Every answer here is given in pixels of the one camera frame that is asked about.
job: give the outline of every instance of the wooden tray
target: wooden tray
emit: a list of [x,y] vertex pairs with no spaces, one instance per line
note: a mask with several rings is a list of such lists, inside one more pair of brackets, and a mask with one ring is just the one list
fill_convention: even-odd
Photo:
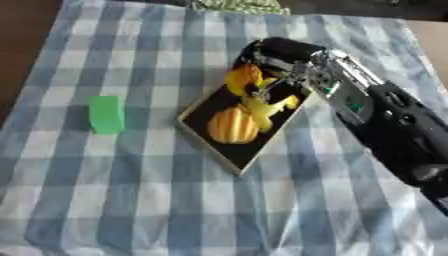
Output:
[[310,95],[306,88],[302,89],[300,105],[298,108],[286,109],[271,117],[273,127],[268,133],[259,133],[257,138],[247,144],[222,144],[214,141],[207,132],[207,123],[212,116],[228,107],[236,106],[239,97],[231,94],[226,86],[222,85],[209,93],[204,94],[191,104],[178,117],[180,127],[192,135],[202,146],[213,152],[218,160],[230,168],[233,173],[240,176],[260,154],[261,150],[271,141],[277,132],[282,129],[296,113],[300,111],[304,101]]

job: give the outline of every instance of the checkered tablecloth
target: checkered tablecloth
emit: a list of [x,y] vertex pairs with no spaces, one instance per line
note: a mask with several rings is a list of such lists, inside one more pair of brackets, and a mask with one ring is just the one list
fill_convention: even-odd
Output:
[[[274,35],[349,52],[448,117],[403,21],[66,1],[0,133],[0,254],[447,255],[448,219],[317,97],[241,178],[175,128]],[[125,132],[92,133],[97,95],[121,97]]]

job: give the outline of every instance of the yellow toy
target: yellow toy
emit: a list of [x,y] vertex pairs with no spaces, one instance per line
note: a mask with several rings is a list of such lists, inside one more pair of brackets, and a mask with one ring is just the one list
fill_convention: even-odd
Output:
[[244,64],[240,68],[230,71],[225,78],[227,88],[234,95],[241,97],[243,105],[249,110],[261,132],[268,132],[272,128],[270,117],[279,111],[283,111],[285,106],[294,109],[299,105],[299,99],[294,95],[275,104],[267,104],[264,99],[249,96],[245,93],[244,88],[248,84],[254,84],[263,89],[276,80],[277,78],[263,80],[261,70],[253,64]]
[[261,70],[254,64],[244,64],[240,68],[227,73],[224,83],[227,89],[236,96],[245,94],[244,87],[248,84],[260,85],[263,82]]

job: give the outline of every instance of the green cube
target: green cube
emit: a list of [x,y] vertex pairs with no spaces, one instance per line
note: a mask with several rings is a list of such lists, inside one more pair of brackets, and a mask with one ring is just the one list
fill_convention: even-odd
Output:
[[125,129],[123,106],[118,96],[96,96],[90,102],[89,120],[97,134],[116,134]]

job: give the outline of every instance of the black robot arm segment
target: black robot arm segment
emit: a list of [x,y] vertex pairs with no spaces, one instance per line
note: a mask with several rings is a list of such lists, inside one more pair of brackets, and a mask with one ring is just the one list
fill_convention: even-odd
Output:
[[342,51],[290,39],[253,42],[235,66],[242,63],[279,78],[264,92],[270,103],[298,87],[313,90],[397,178],[448,216],[448,126],[420,101]]

